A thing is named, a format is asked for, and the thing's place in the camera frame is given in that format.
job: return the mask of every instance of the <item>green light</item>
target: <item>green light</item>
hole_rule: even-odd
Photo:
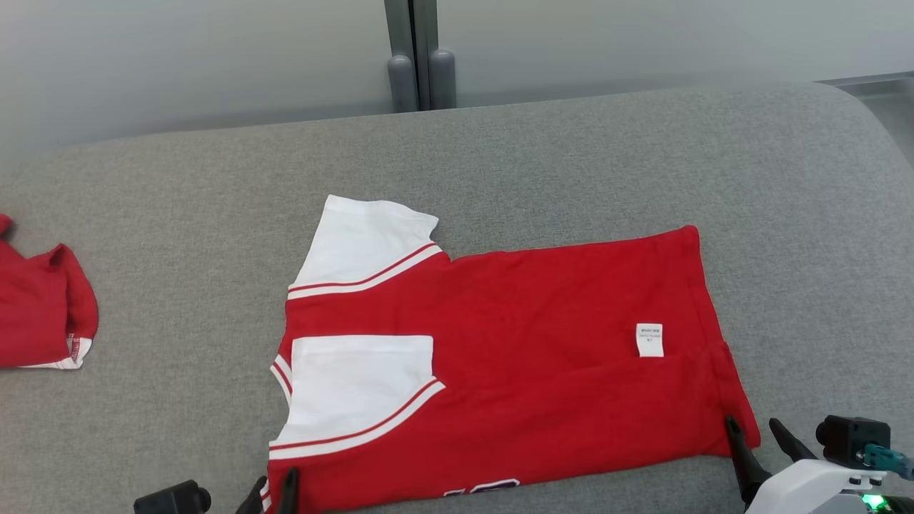
[[[863,495],[863,501],[872,510],[876,510],[876,509],[882,507],[886,503],[886,499],[882,498],[879,495]]]

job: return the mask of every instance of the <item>red cloth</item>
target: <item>red cloth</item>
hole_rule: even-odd
[[[0,236],[11,222],[0,214]],[[98,325],[95,294],[69,248],[26,259],[0,239],[0,367],[77,369]]]
[[[313,513],[729,456],[727,415],[749,446],[760,444],[695,227],[453,261],[440,252],[359,290],[370,280],[291,297],[277,362],[293,364],[301,337],[429,335],[426,388],[440,390],[418,391],[358,433],[272,444],[268,512],[291,466],[301,470],[302,512]],[[663,324],[663,357],[639,356],[641,323]],[[291,390],[286,371],[276,373]]]

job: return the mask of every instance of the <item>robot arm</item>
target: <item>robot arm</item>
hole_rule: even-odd
[[[726,420],[733,467],[747,514],[914,513],[914,501],[862,495],[882,485],[889,472],[914,478],[909,460],[888,449],[888,425],[864,418],[828,416],[816,438],[825,446],[819,460],[777,419],[769,427],[793,464],[772,476],[746,445],[739,424]]]

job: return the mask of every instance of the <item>white tag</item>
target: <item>white tag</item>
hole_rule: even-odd
[[[664,326],[660,323],[639,323],[634,328],[638,353],[642,357],[662,357],[664,355]]]

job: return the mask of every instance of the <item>white sleeve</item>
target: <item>white sleeve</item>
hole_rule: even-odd
[[[339,452],[398,427],[444,389],[432,347],[430,336],[295,339],[295,393],[270,460]]]
[[[431,244],[437,224],[438,218],[398,203],[330,195],[290,288],[364,281]]]

